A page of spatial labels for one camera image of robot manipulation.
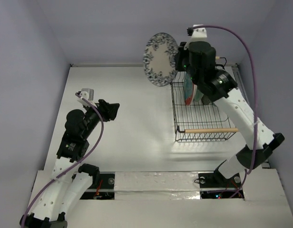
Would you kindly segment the red and teal plate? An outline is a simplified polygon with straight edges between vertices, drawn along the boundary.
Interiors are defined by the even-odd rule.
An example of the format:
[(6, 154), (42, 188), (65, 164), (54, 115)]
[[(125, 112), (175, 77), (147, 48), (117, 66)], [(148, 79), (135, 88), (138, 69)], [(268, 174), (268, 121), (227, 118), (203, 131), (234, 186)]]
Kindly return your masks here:
[(190, 105), (195, 98), (197, 87), (192, 82), (191, 76), (188, 73), (185, 73), (184, 82), (183, 82), (185, 104)]

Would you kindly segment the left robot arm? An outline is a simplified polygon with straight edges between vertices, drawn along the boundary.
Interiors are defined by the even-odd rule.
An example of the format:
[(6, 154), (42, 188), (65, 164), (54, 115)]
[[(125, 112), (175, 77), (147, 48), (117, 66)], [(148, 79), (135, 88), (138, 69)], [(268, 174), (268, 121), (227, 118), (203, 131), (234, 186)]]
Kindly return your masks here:
[(85, 98), (85, 111), (75, 109), (66, 116), (51, 179), (35, 196), (20, 220), (23, 228), (66, 228), (67, 218), (84, 192), (101, 185), (97, 166), (83, 163), (92, 153), (88, 137), (97, 126), (113, 121), (120, 107), (100, 99), (93, 104)]

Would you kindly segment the blue floral white plate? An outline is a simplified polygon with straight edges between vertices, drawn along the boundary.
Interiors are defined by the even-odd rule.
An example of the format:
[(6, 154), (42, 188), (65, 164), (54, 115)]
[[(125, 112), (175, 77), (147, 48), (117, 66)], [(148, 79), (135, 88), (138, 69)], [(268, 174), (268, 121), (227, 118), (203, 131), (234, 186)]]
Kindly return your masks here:
[(160, 32), (149, 39), (143, 54), (143, 69), (153, 85), (166, 86), (174, 80), (177, 52), (177, 42), (167, 33)]

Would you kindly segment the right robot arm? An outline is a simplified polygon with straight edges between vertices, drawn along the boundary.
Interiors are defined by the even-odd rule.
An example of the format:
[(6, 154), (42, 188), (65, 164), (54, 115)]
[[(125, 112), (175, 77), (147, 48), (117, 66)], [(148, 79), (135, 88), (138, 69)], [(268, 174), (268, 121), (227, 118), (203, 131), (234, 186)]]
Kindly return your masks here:
[(222, 162), (211, 178), (218, 186), (243, 171), (252, 171), (266, 161), (285, 140), (258, 118), (244, 99), (237, 82), (223, 69), (216, 68), (216, 50), (208, 42), (182, 42), (175, 56), (176, 71), (189, 74), (197, 89), (223, 111), (237, 127), (246, 145)]

